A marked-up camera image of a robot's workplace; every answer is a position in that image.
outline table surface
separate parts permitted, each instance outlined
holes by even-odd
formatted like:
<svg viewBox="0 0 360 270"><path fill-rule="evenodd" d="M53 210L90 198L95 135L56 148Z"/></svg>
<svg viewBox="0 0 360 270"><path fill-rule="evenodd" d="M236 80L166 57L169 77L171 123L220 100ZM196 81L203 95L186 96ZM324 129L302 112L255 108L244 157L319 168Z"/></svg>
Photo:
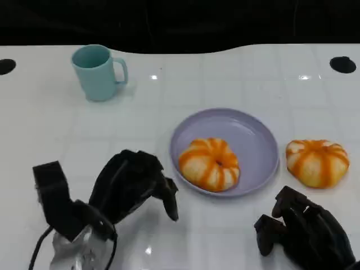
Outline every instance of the table surface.
<svg viewBox="0 0 360 270"><path fill-rule="evenodd" d="M0 47L0 59L17 63L0 76L3 268L27 269L46 228L32 166L59 160L72 198L84 201L101 168L125 148L156 154L165 174L174 177L168 154L174 128L210 107L239 109L268 126L281 153L276 178L231 200L203 196L177 181L179 221L167 217L161 201L149 199L118 224L112 269L296 269L280 247L262 258L253 229L263 213L271 213L284 185L331 211L360 259L360 73L340 74L329 66L335 56L360 64L359 45L259 45L203 55L113 51L126 60L130 83L104 103L84 98L70 64L77 48ZM295 138L343 144L351 166L338 186L308 189L287 172L285 146ZM48 269L51 240L44 242L36 269Z"/></svg>

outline orange striped pumpkin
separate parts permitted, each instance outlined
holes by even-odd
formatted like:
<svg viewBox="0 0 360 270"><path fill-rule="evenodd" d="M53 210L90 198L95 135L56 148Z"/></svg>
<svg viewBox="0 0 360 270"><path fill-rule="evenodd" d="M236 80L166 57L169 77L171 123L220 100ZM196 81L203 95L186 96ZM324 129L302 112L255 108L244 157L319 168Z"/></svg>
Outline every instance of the orange striped pumpkin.
<svg viewBox="0 0 360 270"><path fill-rule="evenodd" d="M286 147L289 172L309 187L333 187L349 168L348 154L341 145L325 139L294 140Z"/></svg>
<svg viewBox="0 0 360 270"><path fill-rule="evenodd" d="M219 138L196 139L179 157L185 179L204 190L221 192L239 181L240 168L228 143Z"/></svg>

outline mug handle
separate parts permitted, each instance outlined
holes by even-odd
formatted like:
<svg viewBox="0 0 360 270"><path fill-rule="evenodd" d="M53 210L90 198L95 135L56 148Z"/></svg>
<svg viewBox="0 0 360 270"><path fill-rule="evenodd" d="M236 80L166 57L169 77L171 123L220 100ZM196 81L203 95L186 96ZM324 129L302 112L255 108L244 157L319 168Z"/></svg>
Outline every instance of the mug handle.
<svg viewBox="0 0 360 270"><path fill-rule="evenodd" d="M121 66L123 66L123 70L124 70L124 80L122 82L116 81L115 83L116 84L127 84L128 83L128 67L127 67L124 59L122 59L122 58L113 58L112 61L121 64Z"/></svg>

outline table hole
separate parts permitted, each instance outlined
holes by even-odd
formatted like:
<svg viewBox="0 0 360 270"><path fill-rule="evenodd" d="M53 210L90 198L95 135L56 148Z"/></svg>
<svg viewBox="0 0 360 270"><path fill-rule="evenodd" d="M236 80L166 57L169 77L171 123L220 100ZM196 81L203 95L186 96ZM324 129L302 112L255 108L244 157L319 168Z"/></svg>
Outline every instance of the table hole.
<svg viewBox="0 0 360 270"><path fill-rule="evenodd" d="M5 75L13 71L16 66L16 62L13 59L1 59L0 60L0 75Z"/></svg>
<svg viewBox="0 0 360 270"><path fill-rule="evenodd" d="M356 70L356 64L347 56L334 57L330 60L330 66L340 73L352 73Z"/></svg>

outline mug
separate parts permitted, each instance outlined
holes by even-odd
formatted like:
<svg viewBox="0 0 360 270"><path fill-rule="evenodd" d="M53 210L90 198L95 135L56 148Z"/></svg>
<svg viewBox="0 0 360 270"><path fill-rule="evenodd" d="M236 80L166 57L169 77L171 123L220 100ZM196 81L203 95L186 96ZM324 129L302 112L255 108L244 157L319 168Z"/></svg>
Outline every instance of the mug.
<svg viewBox="0 0 360 270"><path fill-rule="evenodd" d="M116 94L118 84L128 83L128 68L122 58L112 58L102 45L86 45L74 52L71 61L86 98L105 101ZM124 81L117 82L113 62L123 66Z"/></svg>

